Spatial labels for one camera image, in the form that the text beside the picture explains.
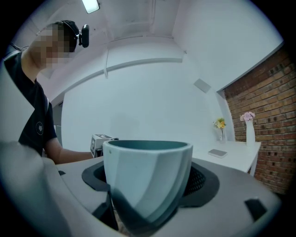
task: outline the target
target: small vase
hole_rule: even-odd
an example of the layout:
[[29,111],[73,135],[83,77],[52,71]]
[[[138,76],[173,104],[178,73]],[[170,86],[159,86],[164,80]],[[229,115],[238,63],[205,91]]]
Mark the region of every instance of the small vase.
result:
[[225,131],[223,130],[223,128],[221,129],[221,136],[220,136],[220,143],[225,143]]
[[253,126],[253,120],[246,121],[247,125],[247,146],[253,147],[255,145],[255,130]]

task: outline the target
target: white vase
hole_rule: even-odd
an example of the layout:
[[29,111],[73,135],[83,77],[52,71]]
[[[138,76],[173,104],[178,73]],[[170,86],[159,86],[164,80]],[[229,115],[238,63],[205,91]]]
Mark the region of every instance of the white vase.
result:
[[253,120],[246,121],[247,125],[247,146],[248,147],[253,147],[255,145],[255,130],[253,126]]

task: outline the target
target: pink flower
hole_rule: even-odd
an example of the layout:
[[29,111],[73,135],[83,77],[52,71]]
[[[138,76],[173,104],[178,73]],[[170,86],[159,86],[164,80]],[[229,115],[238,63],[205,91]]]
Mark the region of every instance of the pink flower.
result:
[[253,112],[245,112],[243,115],[240,116],[240,121],[250,121],[253,120],[255,114]]

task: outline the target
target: white wall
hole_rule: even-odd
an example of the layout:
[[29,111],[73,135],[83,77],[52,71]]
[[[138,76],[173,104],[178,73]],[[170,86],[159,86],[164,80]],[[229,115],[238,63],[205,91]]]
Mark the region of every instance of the white wall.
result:
[[55,106],[63,100],[67,90],[103,74],[105,66],[109,71],[140,63],[181,62],[183,54],[172,39],[163,37],[133,37],[99,47],[93,44],[83,49],[64,67],[55,70],[49,83],[43,84],[41,81],[40,84]]
[[225,134],[228,141],[235,141],[235,133],[234,133],[234,126],[233,120],[231,116],[231,112],[228,106],[228,103],[225,99],[224,90],[215,92],[216,99],[218,101],[220,110],[222,112],[222,117],[225,119]]
[[186,79],[181,63],[125,67],[66,92],[63,147],[90,148],[92,134],[120,139],[180,140],[198,146],[215,140],[204,93]]
[[52,108],[52,118],[54,125],[61,126],[62,124],[62,107],[55,106]]
[[283,41],[268,18],[248,0],[181,0],[173,36],[199,67],[201,79],[216,91]]
[[151,32],[156,35],[172,36],[180,0],[156,0],[154,22]]

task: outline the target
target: red brick wall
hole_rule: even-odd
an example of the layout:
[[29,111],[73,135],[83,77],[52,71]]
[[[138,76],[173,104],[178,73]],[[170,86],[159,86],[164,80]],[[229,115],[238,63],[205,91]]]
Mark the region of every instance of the red brick wall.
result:
[[256,114],[253,124],[261,148],[255,178],[285,193],[296,171],[296,70],[285,46],[229,85],[225,96],[237,141],[246,140],[240,115]]

